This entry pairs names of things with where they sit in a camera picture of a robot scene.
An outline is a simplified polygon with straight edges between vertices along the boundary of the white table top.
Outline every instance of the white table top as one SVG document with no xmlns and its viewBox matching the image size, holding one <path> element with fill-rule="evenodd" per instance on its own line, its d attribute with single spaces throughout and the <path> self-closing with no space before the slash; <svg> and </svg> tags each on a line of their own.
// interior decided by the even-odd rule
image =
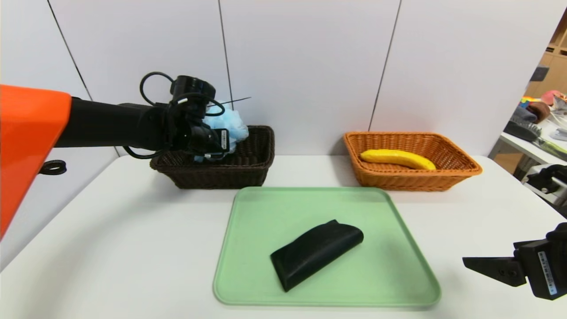
<svg viewBox="0 0 567 319">
<path fill-rule="evenodd" d="M 237 307 L 213 277 L 234 190 L 178 190 L 147 161 L 121 157 L 85 188 L 1 275 L 0 317 L 552 318 L 567 297 L 533 297 L 466 269 L 463 256 L 511 256 L 564 219 L 491 160 L 447 192 L 389 192 L 442 289 L 419 310 Z M 348 157 L 277 156 L 265 186 L 356 186 Z"/>
<path fill-rule="evenodd" d="M 538 126 L 541 127 L 541 137 L 543 139 L 548 140 L 552 143 L 561 146 L 562 148 L 567 149 L 566 141 L 555 140 L 549 136 L 550 133 L 554 132 L 557 129 L 556 124 L 552 123 L 549 120 L 546 120 L 538 124 Z M 521 138 L 517 138 L 508 133 L 502 132 L 502 134 L 500 134 L 500 139 L 542 164 L 567 165 L 566 161 L 547 153 L 546 151 L 535 146 L 534 144 L 522 140 Z"/>
</svg>

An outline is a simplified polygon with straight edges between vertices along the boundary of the white wall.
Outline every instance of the white wall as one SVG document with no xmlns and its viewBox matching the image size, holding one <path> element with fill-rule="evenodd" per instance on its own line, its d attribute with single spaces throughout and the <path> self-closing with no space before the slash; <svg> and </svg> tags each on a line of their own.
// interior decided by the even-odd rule
<svg viewBox="0 0 567 319">
<path fill-rule="evenodd" d="M 433 131 L 487 155 L 566 0 L 403 0 L 373 131 Z"/>
<path fill-rule="evenodd" d="M 88 99 L 46 0 L 3 0 L 1 28 L 3 84 Z M 48 160 L 66 161 L 68 171 L 37 176 L 2 239 L 0 270 L 115 158 L 114 148 L 53 149 Z"/>
<path fill-rule="evenodd" d="M 366 131 L 399 0 L 221 0 L 232 96 L 277 154 L 345 153 Z"/>
<path fill-rule="evenodd" d="M 230 100 L 215 0 L 51 0 L 53 11 L 93 100 L 142 103 L 138 85 L 151 71 L 191 75 Z M 156 76 L 146 95 L 168 102 L 170 83 Z"/>
</svg>

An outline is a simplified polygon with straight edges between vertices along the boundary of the orange robot arm cover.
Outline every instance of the orange robot arm cover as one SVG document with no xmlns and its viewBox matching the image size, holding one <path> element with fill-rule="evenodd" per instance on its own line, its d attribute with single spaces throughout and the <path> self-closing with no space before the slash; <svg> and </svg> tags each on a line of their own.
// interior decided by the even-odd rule
<svg viewBox="0 0 567 319">
<path fill-rule="evenodd" d="M 67 93 L 0 85 L 0 240 L 71 109 Z"/>
</svg>

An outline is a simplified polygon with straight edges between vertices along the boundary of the dark brown wicker basket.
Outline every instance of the dark brown wicker basket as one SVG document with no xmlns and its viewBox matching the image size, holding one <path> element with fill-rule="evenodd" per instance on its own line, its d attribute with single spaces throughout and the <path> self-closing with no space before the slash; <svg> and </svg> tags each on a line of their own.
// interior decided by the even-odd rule
<svg viewBox="0 0 567 319">
<path fill-rule="evenodd" d="M 195 163 L 184 152 L 167 152 L 152 159 L 150 167 L 184 189 L 262 186 L 274 161 L 274 131 L 269 126 L 249 126 L 248 131 L 236 151 L 218 162 Z"/>
</svg>

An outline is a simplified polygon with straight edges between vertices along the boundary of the blue cloth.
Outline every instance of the blue cloth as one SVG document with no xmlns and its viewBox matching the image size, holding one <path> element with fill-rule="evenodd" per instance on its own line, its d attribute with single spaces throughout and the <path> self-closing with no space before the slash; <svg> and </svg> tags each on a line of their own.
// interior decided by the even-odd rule
<svg viewBox="0 0 567 319">
<path fill-rule="evenodd" d="M 219 113 L 221 108 L 213 105 L 207 110 L 207 113 Z M 229 154 L 236 151 L 236 143 L 245 140 L 248 137 L 248 127 L 244 125 L 244 122 L 240 118 L 238 111 L 233 111 L 226 106 L 225 113 L 221 116 L 206 116 L 203 119 L 203 123 L 207 124 L 211 128 L 226 128 L 229 130 Z M 202 162 L 202 156 L 195 156 L 194 160 L 196 162 Z"/>
</svg>

